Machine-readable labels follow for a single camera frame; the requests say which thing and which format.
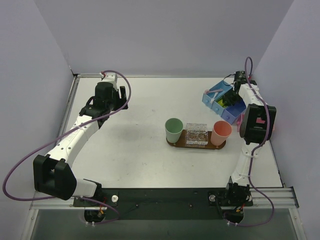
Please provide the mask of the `orange plastic cup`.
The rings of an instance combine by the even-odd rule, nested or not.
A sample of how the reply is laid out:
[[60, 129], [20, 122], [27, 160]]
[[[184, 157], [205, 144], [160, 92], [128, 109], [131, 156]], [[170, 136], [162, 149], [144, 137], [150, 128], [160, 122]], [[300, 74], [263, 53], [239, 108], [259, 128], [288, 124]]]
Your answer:
[[232, 126], [226, 121], [217, 121], [213, 125], [210, 142], [214, 146], [220, 146], [232, 133]]

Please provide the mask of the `green toothpaste tube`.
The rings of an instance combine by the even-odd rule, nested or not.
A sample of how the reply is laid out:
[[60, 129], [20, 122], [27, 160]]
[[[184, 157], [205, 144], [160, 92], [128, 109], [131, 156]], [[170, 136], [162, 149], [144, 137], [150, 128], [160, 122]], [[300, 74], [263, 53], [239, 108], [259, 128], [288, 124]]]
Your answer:
[[225, 106], [225, 103], [223, 102], [222, 99], [220, 99], [218, 102], [217, 102], [220, 106], [224, 107]]

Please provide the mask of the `pink plastic drawer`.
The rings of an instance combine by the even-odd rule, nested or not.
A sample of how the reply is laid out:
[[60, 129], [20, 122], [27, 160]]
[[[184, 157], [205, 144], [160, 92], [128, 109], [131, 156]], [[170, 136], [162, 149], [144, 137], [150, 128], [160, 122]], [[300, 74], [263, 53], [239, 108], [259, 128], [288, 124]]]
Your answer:
[[[242, 113], [242, 114], [240, 115], [240, 117], [239, 117], [239, 118], [237, 119], [237, 121], [236, 121], [237, 132], [240, 132], [241, 126], [242, 126], [242, 123], [243, 123], [244, 119], [245, 119], [245, 114]], [[254, 128], [252, 128], [252, 130], [261, 131], [261, 130], [263, 130], [264, 128], [266, 128], [266, 126], [264, 126], [264, 124], [266, 123], [266, 120], [267, 120], [267, 117], [266, 117], [266, 116], [264, 116], [264, 117], [258, 116], [258, 117], [256, 118], [256, 125], [254, 126]]]

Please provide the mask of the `green plastic cup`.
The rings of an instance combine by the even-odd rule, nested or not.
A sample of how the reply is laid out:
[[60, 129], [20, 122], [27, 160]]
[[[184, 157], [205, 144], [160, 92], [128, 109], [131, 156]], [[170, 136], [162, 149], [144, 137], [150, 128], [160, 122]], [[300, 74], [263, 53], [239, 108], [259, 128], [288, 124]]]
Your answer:
[[170, 118], [165, 122], [166, 139], [169, 143], [176, 143], [183, 131], [183, 122], [178, 118]]

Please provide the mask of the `clear textured plastic holder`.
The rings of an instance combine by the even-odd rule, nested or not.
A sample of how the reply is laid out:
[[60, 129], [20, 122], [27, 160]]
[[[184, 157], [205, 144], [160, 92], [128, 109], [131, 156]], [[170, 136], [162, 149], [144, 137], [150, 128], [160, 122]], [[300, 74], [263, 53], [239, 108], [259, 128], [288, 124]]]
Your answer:
[[203, 123], [187, 123], [185, 145], [191, 148], [204, 148], [208, 144], [208, 127]]

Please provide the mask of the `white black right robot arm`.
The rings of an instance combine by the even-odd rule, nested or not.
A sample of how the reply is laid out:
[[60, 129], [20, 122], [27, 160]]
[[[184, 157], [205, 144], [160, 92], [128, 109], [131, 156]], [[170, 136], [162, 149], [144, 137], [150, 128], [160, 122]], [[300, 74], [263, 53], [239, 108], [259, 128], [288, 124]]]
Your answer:
[[247, 77], [245, 71], [235, 72], [233, 91], [246, 106], [239, 128], [239, 135], [244, 142], [235, 170], [229, 178], [225, 198], [230, 205], [241, 205], [251, 200], [254, 160], [258, 158], [261, 147], [271, 138], [277, 109], [263, 100], [257, 83]]

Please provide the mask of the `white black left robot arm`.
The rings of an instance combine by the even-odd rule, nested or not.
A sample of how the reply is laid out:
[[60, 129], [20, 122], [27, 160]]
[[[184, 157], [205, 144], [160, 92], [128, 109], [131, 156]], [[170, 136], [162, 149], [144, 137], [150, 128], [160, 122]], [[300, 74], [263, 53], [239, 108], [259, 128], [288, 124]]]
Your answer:
[[71, 133], [45, 156], [37, 155], [33, 160], [34, 188], [37, 192], [62, 200], [84, 197], [92, 206], [101, 203], [103, 194], [99, 183], [75, 177], [72, 165], [81, 149], [109, 118], [110, 114], [128, 108], [126, 88], [118, 87], [115, 81], [100, 81], [94, 95], [80, 110]]

